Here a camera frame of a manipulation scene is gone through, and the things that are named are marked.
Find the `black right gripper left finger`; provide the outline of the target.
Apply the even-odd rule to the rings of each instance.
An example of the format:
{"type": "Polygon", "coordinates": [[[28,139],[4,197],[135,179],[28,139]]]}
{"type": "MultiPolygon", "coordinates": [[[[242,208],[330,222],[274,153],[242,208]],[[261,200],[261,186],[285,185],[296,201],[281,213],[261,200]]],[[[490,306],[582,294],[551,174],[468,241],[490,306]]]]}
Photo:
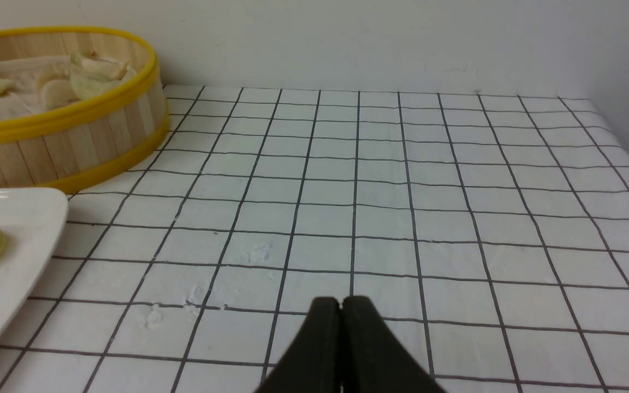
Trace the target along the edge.
{"type": "Polygon", "coordinates": [[[314,298],[294,340],[257,392],[340,392],[340,323],[334,297],[314,298]]]}

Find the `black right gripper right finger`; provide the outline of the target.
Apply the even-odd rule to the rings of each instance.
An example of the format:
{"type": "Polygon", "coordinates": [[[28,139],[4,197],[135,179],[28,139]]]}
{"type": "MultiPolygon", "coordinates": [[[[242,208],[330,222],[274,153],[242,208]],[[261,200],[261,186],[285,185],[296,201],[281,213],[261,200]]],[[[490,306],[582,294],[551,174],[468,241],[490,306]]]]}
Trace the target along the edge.
{"type": "Polygon", "coordinates": [[[444,392],[395,338],[365,296],[350,296],[341,308],[344,392],[444,392]]]}

